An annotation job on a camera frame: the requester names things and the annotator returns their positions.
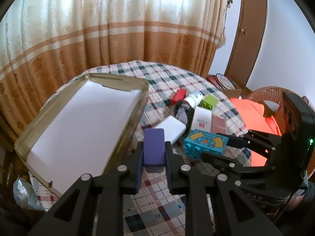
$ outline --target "tablecloth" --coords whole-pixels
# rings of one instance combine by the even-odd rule
[[[136,147],[138,141],[143,140],[143,130],[145,128],[155,126],[170,115],[170,98],[179,88],[187,89],[188,93],[199,90],[203,95],[213,95],[219,100],[213,109],[213,113],[225,118],[227,134],[238,136],[247,132],[242,118],[230,100],[214,85],[184,69],[160,63],[131,61],[95,67],[82,74],[95,72],[145,78],[150,83],[148,102],[133,135],[130,150]],[[46,104],[78,77],[80,76],[75,77],[69,83],[59,88]],[[218,173],[216,169],[207,163],[185,157],[181,141],[177,141],[172,147],[174,153],[182,155],[187,164],[197,166],[202,173],[209,175]],[[227,147],[223,154],[236,158],[245,166],[250,165],[251,153],[246,148],[240,150]],[[58,198],[39,183],[36,178],[32,175],[30,176],[38,199],[45,210],[49,210]],[[213,221],[210,197],[207,196],[207,198]],[[160,174],[147,173],[144,170],[139,193],[137,195],[124,195],[123,217],[124,235],[185,235],[185,196],[172,196],[169,193],[165,171]]]

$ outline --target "green toy block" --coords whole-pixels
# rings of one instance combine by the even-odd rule
[[[212,110],[217,103],[218,100],[214,96],[208,95],[200,102],[199,106],[208,110]]]

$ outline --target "black wire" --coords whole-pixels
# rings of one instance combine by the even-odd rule
[[[290,200],[292,199],[293,195],[294,195],[294,192],[292,192],[292,193],[290,194],[290,197],[289,197],[288,201],[287,201],[286,204],[284,205],[284,207],[283,207],[283,209],[281,210],[281,212],[278,213],[278,215],[277,215],[277,217],[276,217],[276,219],[274,220],[273,223],[276,223],[277,220],[279,219],[279,217],[280,217],[280,216],[282,215],[282,213],[285,211],[285,209],[286,209],[286,207],[288,206],[288,204],[289,204]]]

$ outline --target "brown wooden door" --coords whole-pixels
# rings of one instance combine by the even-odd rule
[[[243,0],[225,75],[244,88],[256,62],[267,17],[267,0]]]

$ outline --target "beige and orange curtain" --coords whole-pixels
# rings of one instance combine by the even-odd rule
[[[208,74],[227,0],[16,0],[0,23],[0,111],[19,135],[84,70],[130,60]]]

